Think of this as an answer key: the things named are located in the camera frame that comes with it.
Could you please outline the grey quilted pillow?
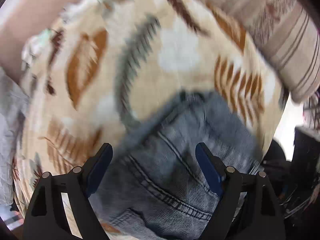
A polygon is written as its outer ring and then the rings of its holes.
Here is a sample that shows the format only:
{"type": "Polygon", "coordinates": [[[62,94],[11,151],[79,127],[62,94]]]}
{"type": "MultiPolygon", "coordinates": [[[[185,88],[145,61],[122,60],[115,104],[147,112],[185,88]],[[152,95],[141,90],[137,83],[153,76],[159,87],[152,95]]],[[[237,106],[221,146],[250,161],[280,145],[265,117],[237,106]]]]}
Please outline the grey quilted pillow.
{"type": "Polygon", "coordinates": [[[13,158],[21,144],[29,97],[1,69],[1,204],[14,201],[13,158]]]}

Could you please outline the pink bed headboard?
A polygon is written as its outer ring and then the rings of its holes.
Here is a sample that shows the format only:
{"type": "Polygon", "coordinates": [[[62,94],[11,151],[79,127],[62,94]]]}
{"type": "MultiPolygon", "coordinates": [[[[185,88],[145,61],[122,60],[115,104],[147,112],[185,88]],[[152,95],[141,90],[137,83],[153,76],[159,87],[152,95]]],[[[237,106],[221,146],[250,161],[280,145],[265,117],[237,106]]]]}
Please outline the pink bed headboard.
{"type": "Polygon", "coordinates": [[[62,7],[78,0],[6,0],[1,6],[1,67],[19,83],[26,40],[49,27],[62,7]]]}

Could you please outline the blue denim pants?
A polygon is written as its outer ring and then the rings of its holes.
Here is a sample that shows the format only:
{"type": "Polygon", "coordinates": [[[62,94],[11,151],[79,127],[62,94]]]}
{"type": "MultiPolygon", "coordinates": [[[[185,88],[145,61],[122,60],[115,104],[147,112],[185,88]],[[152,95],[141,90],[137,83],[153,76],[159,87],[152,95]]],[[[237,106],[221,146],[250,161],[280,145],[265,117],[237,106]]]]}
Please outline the blue denim pants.
{"type": "Polygon", "coordinates": [[[216,92],[180,92],[131,129],[90,204],[101,222],[138,239],[197,239],[218,196],[195,157],[204,142],[239,172],[261,170],[256,138],[216,92]]]}

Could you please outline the striped beige folded blanket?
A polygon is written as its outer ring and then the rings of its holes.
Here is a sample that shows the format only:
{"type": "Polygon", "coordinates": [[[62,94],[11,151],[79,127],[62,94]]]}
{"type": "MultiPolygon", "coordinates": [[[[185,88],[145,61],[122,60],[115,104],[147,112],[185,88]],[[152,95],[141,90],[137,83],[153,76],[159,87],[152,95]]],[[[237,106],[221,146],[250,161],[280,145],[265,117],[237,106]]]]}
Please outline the striped beige folded blanket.
{"type": "Polygon", "coordinates": [[[296,103],[319,87],[319,31],[298,0],[201,0],[222,9],[250,33],[296,103]]]}

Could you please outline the leaf-patterned beige blanket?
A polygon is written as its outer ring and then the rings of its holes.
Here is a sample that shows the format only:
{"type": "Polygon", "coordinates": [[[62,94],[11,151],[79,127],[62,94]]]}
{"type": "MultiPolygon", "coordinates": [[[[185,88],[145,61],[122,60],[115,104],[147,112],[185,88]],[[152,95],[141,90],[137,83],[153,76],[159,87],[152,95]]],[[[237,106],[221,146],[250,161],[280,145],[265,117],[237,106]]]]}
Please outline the leaf-patterned beige blanket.
{"type": "Polygon", "coordinates": [[[14,157],[21,214],[43,172],[113,149],[180,92],[216,92],[267,152],[284,87],[247,29],[198,0],[81,0],[23,48],[30,96],[14,157]]]}

